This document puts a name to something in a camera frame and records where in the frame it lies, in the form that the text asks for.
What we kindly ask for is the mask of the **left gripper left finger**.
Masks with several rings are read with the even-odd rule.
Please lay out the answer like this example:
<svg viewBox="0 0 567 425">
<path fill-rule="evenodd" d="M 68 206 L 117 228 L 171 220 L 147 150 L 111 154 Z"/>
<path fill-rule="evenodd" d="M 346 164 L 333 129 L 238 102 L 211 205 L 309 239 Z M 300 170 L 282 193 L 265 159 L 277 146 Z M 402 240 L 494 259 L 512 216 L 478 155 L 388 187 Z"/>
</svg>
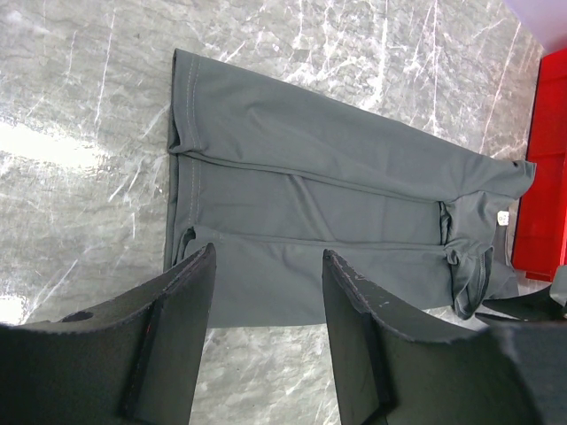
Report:
<svg viewBox="0 0 567 425">
<path fill-rule="evenodd" d="M 216 252 L 60 321 L 1 327 L 4 424 L 186 424 Z"/>
</svg>

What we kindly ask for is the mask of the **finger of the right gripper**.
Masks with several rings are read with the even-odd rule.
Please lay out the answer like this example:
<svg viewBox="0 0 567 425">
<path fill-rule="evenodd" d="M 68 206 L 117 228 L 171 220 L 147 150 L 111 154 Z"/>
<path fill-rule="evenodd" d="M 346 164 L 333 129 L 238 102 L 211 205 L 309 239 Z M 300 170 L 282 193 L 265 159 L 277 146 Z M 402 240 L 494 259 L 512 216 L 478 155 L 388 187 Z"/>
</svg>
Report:
<svg viewBox="0 0 567 425">
<path fill-rule="evenodd" d="M 557 268 L 553 282 L 546 288 L 518 297 L 487 299 L 483 306 L 503 317 L 490 313 L 476 313 L 484 323 L 498 321 L 566 321 L 566 266 Z"/>
</svg>

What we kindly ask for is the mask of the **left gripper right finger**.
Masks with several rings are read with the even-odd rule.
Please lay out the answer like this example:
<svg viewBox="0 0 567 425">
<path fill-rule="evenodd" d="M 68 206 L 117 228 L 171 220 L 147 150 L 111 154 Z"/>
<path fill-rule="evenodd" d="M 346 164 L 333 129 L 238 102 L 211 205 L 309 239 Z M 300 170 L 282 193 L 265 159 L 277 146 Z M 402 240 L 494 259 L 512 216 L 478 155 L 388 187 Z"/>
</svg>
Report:
<svg viewBox="0 0 567 425">
<path fill-rule="evenodd" d="M 496 328 L 433 317 L 358 274 L 336 252 L 322 288 L 344 424 L 541 424 Z"/>
</svg>

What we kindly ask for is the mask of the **dark grey t-shirt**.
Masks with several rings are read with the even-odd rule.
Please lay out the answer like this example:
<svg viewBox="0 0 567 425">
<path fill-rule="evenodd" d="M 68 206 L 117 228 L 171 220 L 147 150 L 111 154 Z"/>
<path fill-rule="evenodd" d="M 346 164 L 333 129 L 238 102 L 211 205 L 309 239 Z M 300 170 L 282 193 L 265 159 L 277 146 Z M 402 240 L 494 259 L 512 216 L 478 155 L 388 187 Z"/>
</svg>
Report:
<svg viewBox="0 0 567 425">
<path fill-rule="evenodd" d="M 176 50 L 164 260 L 216 249 L 211 328 L 325 321 L 332 250 L 412 306 L 461 319 L 504 293 L 497 216 L 536 166 Z"/>
</svg>

